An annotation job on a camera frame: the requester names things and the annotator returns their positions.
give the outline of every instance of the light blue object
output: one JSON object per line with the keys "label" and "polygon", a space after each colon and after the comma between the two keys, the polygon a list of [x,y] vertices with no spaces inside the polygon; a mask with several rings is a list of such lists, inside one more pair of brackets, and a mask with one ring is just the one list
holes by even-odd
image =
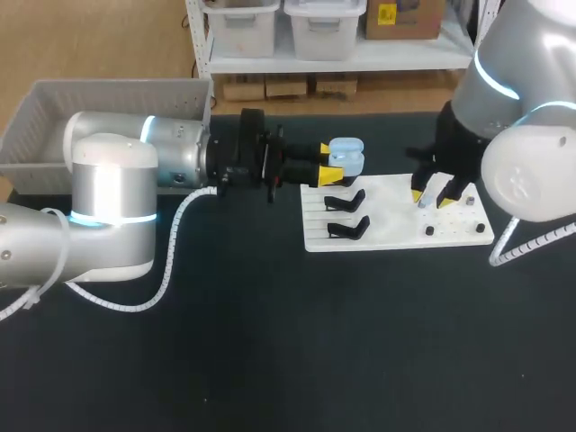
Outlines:
{"label": "light blue object", "polygon": [[516,93],[511,88],[505,87],[504,85],[502,85],[498,81],[496,81],[494,78],[492,78],[490,75],[488,75],[488,72],[486,72],[484,70],[484,67],[482,67],[482,65],[480,64],[480,59],[478,58],[478,51],[476,51],[476,55],[474,56],[474,65],[476,65],[476,69],[478,70],[478,73],[480,74],[482,79],[484,81],[486,81],[486,84],[488,84],[494,90],[496,90],[497,92],[499,92],[499,93],[501,93],[507,97],[510,97],[512,99],[516,99],[517,101],[520,100],[520,96],[518,95],[518,93]]}
{"label": "light blue object", "polygon": [[364,143],[358,138],[334,138],[328,146],[330,153],[341,153],[343,151],[364,151]]}
{"label": "light blue object", "polygon": [[144,125],[142,126],[142,132],[140,133],[140,141],[147,142],[148,135],[150,134],[150,125],[154,120],[153,115],[149,115],[146,120],[144,121]]}
{"label": "light blue object", "polygon": [[549,106],[561,106],[562,108],[568,108],[570,110],[576,111],[576,103],[574,103],[574,102],[553,101],[553,102],[546,102],[546,103],[541,104],[540,106],[538,106],[534,110],[532,110],[532,113],[534,111],[538,111],[541,108],[547,108]]}
{"label": "light blue object", "polygon": [[94,228],[94,227],[102,227],[102,223],[99,223],[99,222],[91,222],[91,221],[89,221],[89,220],[76,219],[76,218],[74,218],[74,217],[72,217],[72,216],[68,216],[68,220],[69,220],[70,222],[72,222],[72,223],[75,223],[75,224],[77,224],[77,225],[82,225],[82,226],[84,226],[84,227],[91,227],[91,228]]}
{"label": "light blue object", "polygon": [[330,167],[344,168],[344,177],[356,177],[364,169],[364,155],[359,151],[331,153],[328,158]]}
{"label": "light blue object", "polygon": [[149,216],[139,216],[135,218],[116,218],[113,220],[100,220],[95,216],[86,216],[85,214],[79,214],[75,211],[70,213],[71,220],[74,220],[75,223],[81,223],[86,225],[87,223],[105,223],[109,225],[124,225],[127,223],[142,223],[142,222],[150,222],[156,219],[156,214],[150,214]]}

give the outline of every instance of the black clip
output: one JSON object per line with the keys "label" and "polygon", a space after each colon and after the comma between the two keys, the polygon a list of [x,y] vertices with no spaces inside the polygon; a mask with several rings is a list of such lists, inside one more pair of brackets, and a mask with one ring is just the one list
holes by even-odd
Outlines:
{"label": "black clip", "polygon": [[339,239],[359,240],[362,238],[368,227],[370,226],[370,218],[364,216],[355,228],[350,228],[339,223],[328,224],[328,234],[330,238],[337,237]]}
{"label": "black clip", "polygon": [[324,205],[326,205],[328,212],[340,211],[354,213],[358,210],[358,207],[360,207],[360,204],[364,201],[365,197],[365,190],[360,189],[352,201],[341,200],[335,196],[325,196]]}
{"label": "black clip", "polygon": [[358,176],[344,177],[342,180],[338,180],[337,182],[334,182],[333,185],[334,186],[350,187],[351,185],[354,184],[354,182],[356,181],[357,178],[358,178]]}

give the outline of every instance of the gray plastic basket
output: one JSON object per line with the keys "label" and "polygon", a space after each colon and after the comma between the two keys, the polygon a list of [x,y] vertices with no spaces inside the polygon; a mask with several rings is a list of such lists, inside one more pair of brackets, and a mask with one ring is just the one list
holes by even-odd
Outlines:
{"label": "gray plastic basket", "polygon": [[[19,194],[70,194],[61,143],[50,139],[80,111],[156,115],[210,124],[212,81],[204,79],[38,81],[0,142],[0,173]],[[160,189],[162,194],[180,194]]]}

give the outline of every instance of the yellow label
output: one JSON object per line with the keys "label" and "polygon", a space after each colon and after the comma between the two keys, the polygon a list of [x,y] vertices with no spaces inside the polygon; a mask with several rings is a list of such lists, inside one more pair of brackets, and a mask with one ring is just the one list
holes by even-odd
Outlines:
{"label": "yellow label", "polygon": [[398,6],[396,4],[380,4],[378,6],[378,25],[396,24],[396,13]]}

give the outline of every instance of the white cable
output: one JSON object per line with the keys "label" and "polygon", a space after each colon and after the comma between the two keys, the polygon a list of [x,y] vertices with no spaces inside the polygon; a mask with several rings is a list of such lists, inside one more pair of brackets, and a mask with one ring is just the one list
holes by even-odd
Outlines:
{"label": "white cable", "polygon": [[14,315],[16,311],[18,311],[24,304],[26,304],[26,302],[36,293],[37,289],[38,285],[31,286],[28,288],[28,291],[26,291],[23,295],[20,296],[20,298],[18,298],[18,300],[16,300],[4,310],[0,310],[0,321],[5,320],[11,315]]}
{"label": "white cable", "polygon": [[52,275],[50,276],[48,281],[46,281],[46,283],[44,283],[44,285],[41,286],[40,289],[35,290],[34,295],[30,299],[28,299],[28,301],[24,305],[24,308],[27,310],[31,308],[34,304],[38,303],[40,301],[41,295],[43,295],[59,279],[60,275],[62,275],[62,272],[64,271],[64,266],[68,261],[68,254],[70,252],[70,225],[68,223],[68,218],[64,215],[62,211],[57,209],[46,208],[42,209],[41,212],[43,213],[52,212],[56,214],[56,216],[58,216],[58,219],[60,220],[60,225],[62,225],[62,246],[60,248],[58,261],[56,262],[56,267],[54,268]]}
{"label": "white cable", "polygon": [[170,240],[168,241],[166,268],[164,270],[164,277],[162,278],[162,284],[160,285],[160,288],[158,289],[156,295],[154,297],[152,297],[152,299],[150,299],[149,301],[142,303],[142,304],[139,304],[139,305],[135,305],[135,306],[127,306],[127,305],[123,305],[123,304],[112,303],[111,301],[106,301],[106,300],[103,300],[99,297],[96,297],[95,295],[92,295],[90,292],[84,290],[83,288],[80,288],[76,283],[69,282],[69,283],[67,283],[67,285],[72,290],[74,290],[75,293],[81,295],[82,297],[87,299],[89,302],[96,303],[96,304],[98,304],[104,308],[112,309],[113,311],[142,312],[142,311],[145,311],[146,309],[151,308],[152,306],[154,306],[156,303],[158,303],[160,301],[160,299],[162,298],[162,296],[166,292],[166,289],[167,289],[168,284],[170,282],[170,275],[172,274],[172,264],[174,263],[174,252],[175,252],[175,248],[176,248],[176,236],[178,233],[178,227],[180,225],[180,220],[182,219],[182,216],[183,216],[186,208],[196,198],[203,196],[203,195],[215,195],[216,193],[217,193],[217,190],[215,187],[204,187],[203,189],[198,189],[197,191],[190,193],[182,201],[182,203],[178,207],[178,210],[176,210],[176,215],[172,219],[172,228],[170,229]]}
{"label": "white cable", "polygon": [[66,216],[62,211],[57,209],[47,208],[42,209],[41,212],[53,212],[56,214],[56,216],[58,216],[60,224],[62,225],[62,247],[60,249],[60,254],[58,255],[56,268],[54,268],[52,275],[42,287],[38,285],[31,286],[23,295],[18,298],[18,300],[14,301],[7,308],[0,310],[0,321],[14,315],[22,307],[29,309],[31,306],[39,302],[40,296],[43,295],[58,280],[62,274],[62,270],[64,270],[64,265],[68,260],[68,252],[70,250],[70,227],[68,226],[68,219],[66,219]]}
{"label": "white cable", "polygon": [[529,254],[530,252],[536,249],[542,248],[551,243],[554,243],[555,241],[564,239],[565,237],[571,236],[572,234],[576,233],[576,224],[571,223],[569,225],[566,225],[565,227],[556,229],[547,234],[544,234],[543,236],[535,238],[534,240],[530,240],[527,243],[524,243],[523,245],[518,246],[502,255],[502,250],[509,242],[510,237],[512,237],[512,234],[514,233],[514,230],[516,229],[519,223],[520,223],[519,219],[512,218],[512,220],[504,230],[502,237],[500,237],[500,240],[498,240],[496,247],[490,254],[491,266],[494,267],[502,266],[503,264],[509,263],[510,261],[514,261],[515,259],[520,258],[523,255]]}

